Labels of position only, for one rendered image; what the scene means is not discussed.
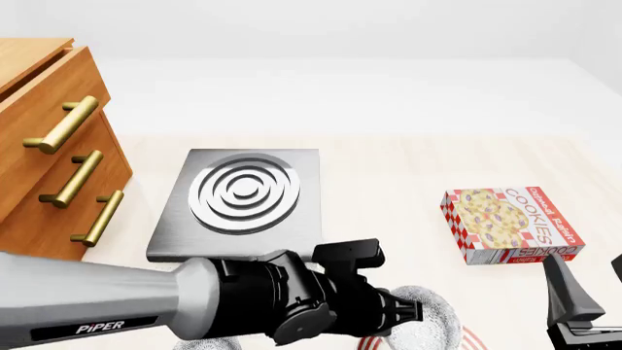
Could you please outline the grey patterned bowl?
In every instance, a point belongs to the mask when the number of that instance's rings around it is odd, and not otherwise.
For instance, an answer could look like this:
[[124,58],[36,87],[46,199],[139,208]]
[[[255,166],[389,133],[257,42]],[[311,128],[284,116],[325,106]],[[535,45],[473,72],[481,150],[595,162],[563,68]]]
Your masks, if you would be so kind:
[[180,340],[172,350],[242,350],[236,337]]
[[462,324],[454,308],[439,294],[420,286],[402,286],[395,297],[422,302],[423,320],[392,329],[384,340],[392,350],[458,350]]

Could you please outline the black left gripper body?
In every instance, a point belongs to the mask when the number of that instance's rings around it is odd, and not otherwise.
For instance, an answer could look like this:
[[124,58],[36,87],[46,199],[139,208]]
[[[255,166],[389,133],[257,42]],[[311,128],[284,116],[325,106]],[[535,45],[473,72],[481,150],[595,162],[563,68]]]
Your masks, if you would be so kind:
[[377,289],[380,300],[376,334],[391,334],[392,329],[409,322],[422,322],[423,303],[416,297],[416,288]]

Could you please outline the wooden cabinet drawer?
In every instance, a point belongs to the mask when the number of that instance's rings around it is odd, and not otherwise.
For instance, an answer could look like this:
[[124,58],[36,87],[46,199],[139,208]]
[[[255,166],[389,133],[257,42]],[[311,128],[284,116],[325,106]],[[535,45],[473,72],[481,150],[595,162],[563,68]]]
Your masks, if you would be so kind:
[[64,118],[61,105],[92,96],[104,107],[110,101],[87,47],[66,49],[63,56],[0,103],[0,174],[23,157],[41,152],[22,146],[22,139],[43,138]]
[[92,174],[66,209],[39,201],[40,194],[57,192],[66,177],[41,180],[0,223],[0,251],[80,261],[87,247],[70,237],[87,234],[105,206],[96,197],[122,190],[130,177],[129,171]]
[[0,165],[7,167],[0,176],[0,223],[26,204],[35,212],[55,211],[51,203],[41,203],[38,197],[59,192],[80,166],[72,159],[87,157],[93,151],[99,151],[103,158],[70,203],[71,208],[82,209],[88,197],[121,190],[132,175],[105,113],[90,116],[57,154],[48,156],[32,148],[19,148],[19,160],[14,163],[9,163],[6,154],[0,154]]

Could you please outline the wooden cabinet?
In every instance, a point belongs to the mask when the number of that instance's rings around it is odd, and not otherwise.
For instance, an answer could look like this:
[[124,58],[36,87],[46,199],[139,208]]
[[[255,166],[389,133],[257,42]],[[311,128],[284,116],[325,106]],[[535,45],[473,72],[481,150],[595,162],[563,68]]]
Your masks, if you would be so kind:
[[[0,103],[59,60],[64,50],[75,48],[79,47],[69,38],[0,38]],[[104,113],[104,107],[97,107],[90,116]]]

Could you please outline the red white cookies box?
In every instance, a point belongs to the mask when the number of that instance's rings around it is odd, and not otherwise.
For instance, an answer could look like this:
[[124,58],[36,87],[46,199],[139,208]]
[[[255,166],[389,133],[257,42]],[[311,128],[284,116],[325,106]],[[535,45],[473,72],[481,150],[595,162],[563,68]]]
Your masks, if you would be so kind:
[[468,265],[568,262],[585,247],[539,187],[449,190],[440,209]]

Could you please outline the flat stove plate with rings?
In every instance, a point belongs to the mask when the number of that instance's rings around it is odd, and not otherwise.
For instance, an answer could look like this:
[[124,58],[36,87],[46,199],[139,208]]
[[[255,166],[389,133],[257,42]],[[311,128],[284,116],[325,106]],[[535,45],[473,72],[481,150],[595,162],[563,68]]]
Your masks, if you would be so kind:
[[316,149],[192,149],[148,244],[149,262],[249,260],[322,244]]

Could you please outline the plate with red stripes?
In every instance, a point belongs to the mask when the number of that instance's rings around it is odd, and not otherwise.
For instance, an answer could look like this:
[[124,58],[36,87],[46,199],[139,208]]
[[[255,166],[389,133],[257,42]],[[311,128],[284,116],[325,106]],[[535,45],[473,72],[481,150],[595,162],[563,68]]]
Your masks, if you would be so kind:
[[[393,350],[382,337],[364,337],[359,340],[356,350]],[[489,350],[485,343],[467,326],[463,326],[462,340],[458,350]]]

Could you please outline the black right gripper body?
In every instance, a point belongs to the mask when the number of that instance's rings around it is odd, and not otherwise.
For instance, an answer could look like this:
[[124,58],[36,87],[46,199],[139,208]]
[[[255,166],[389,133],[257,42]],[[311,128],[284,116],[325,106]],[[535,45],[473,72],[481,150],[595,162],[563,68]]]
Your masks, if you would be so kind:
[[598,314],[548,317],[547,334],[555,350],[622,350],[622,326],[597,327]]

